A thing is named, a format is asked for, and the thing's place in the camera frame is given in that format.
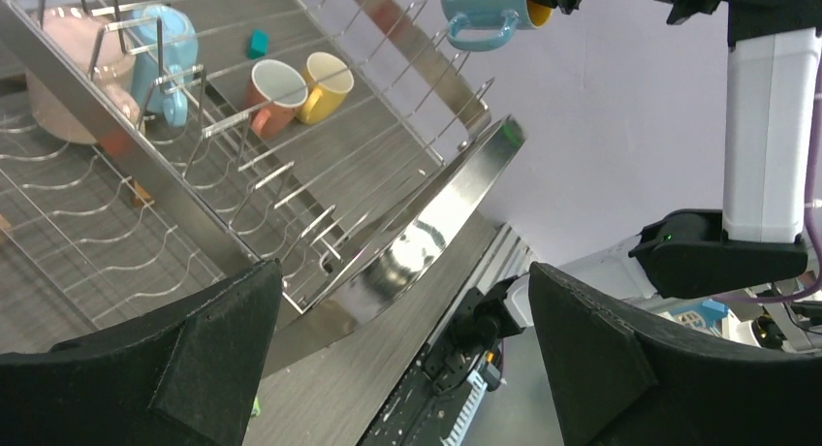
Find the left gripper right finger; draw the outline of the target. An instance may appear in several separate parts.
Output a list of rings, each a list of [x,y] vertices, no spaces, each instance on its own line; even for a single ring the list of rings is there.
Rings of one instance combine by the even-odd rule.
[[[568,445],[817,445],[819,358],[688,329],[545,263],[528,297]]]

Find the metal dish rack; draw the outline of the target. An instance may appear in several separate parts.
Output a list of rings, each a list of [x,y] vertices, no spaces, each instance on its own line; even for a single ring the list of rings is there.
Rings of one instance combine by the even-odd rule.
[[[386,319],[521,150],[511,116],[460,75],[467,53],[426,35],[424,0],[1,0],[1,349],[44,353],[278,261],[262,377]],[[166,5],[199,42],[182,127],[131,95],[129,14]],[[254,29],[266,56],[246,56]],[[331,53],[354,87],[313,125],[250,128],[252,67],[302,75]],[[133,207],[132,182],[153,203]]]

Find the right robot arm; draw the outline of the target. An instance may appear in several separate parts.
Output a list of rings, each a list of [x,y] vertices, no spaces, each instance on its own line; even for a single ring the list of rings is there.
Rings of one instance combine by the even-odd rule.
[[[821,135],[821,0],[652,0],[669,24],[728,9],[723,204],[683,208],[564,271],[609,294],[749,303],[803,274]]]

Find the yellow cup tier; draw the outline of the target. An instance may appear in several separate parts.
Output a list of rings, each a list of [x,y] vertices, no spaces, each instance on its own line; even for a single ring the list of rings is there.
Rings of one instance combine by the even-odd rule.
[[[308,84],[308,96],[297,119],[307,125],[327,119],[340,107],[355,83],[348,65],[324,51],[313,52],[307,57],[302,76]]]

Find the salmon pink mug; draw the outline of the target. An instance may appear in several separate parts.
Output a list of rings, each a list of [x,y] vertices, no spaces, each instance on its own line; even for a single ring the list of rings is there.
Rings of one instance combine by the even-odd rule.
[[[307,84],[294,67],[276,59],[259,60],[244,101],[251,110],[251,130],[261,139],[273,138],[296,117],[307,95]]]

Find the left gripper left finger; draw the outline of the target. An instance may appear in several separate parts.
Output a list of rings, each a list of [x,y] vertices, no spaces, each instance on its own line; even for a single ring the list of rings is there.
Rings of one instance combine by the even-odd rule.
[[[5,445],[238,445],[281,302],[278,261],[44,353],[1,357]]]

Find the blue upside-down cup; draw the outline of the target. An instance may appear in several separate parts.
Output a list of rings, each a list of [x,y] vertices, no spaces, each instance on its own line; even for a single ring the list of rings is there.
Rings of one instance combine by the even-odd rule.
[[[536,0],[440,0],[446,39],[458,50],[486,52],[508,44],[519,30],[534,30],[553,8]]]

